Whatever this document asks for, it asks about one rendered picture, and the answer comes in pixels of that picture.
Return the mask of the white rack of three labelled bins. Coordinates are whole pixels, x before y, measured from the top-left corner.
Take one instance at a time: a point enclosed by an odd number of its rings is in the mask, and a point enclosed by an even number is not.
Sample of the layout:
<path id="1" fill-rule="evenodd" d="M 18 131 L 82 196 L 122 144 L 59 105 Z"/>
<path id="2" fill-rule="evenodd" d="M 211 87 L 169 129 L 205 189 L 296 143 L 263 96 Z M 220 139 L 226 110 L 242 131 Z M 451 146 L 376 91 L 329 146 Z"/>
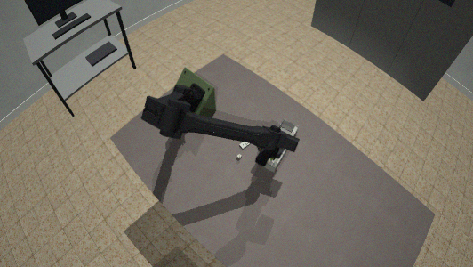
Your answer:
<path id="1" fill-rule="evenodd" d="M 286 121 L 285 119 L 283 119 L 283 121 L 282 121 L 282 123 L 280 124 L 279 127 L 282 131 L 284 131 L 284 132 L 286 132 L 286 133 L 288 133 L 292 136 L 294 136 L 295 133 L 297 133 L 298 128 L 299 128 L 298 126 Z M 284 152 L 282 153 L 280 159 L 276 158 L 275 160 L 271 160 L 269 164 L 267 163 L 265 165 L 265 168 L 267 168 L 269 171 L 274 173 L 277 165 L 279 165 L 280 160 L 281 160 L 281 158 L 283 158 L 283 155 L 286 153 L 286 151 L 287 150 L 284 150 Z"/>

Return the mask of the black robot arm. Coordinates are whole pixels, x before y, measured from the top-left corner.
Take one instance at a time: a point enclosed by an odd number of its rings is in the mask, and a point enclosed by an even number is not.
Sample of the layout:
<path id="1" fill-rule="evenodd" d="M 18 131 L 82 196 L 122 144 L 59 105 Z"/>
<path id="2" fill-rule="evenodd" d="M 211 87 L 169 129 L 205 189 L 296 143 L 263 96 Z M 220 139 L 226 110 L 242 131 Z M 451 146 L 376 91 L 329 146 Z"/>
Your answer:
<path id="1" fill-rule="evenodd" d="M 147 96 L 141 119 L 160 129 L 160 134 L 165 137 L 180 139 L 182 133 L 199 133 L 251 143 L 261 148 L 255 159 L 259 166 L 265 167 L 270 157 L 276 156 L 279 148 L 286 147 L 292 152 L 296 150 L 299 138 L 275 125 L 240 125 L 192 113 L 203 99 L 205 90 L 197 84 L 192 84 L 191 89 L 184 88 L 186 86 L 175 85 L 171 94 L 161 98 Z"/>

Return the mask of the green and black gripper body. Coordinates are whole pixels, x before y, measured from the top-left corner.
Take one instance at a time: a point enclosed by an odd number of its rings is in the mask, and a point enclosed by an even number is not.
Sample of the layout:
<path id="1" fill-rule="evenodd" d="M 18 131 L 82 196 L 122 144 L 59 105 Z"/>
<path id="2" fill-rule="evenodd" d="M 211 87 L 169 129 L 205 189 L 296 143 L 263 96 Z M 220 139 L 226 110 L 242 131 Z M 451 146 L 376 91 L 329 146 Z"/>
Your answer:
<path id="1" fill-rule="evenodd" d="M 271 158 L 273 158 L 273 159 L 275 159 L 275 158 L 280 159 L 280 157 L 281 157 L 282 153 L 284 152 L 284 150 L 285 150 L 284 148 L 279 149 L 279 151 L 278 151 L 278 153 L 276 154 L 276 156 L 275 156 L 275 157 L 272 157 L 272 156 L 271 156 Z"/>

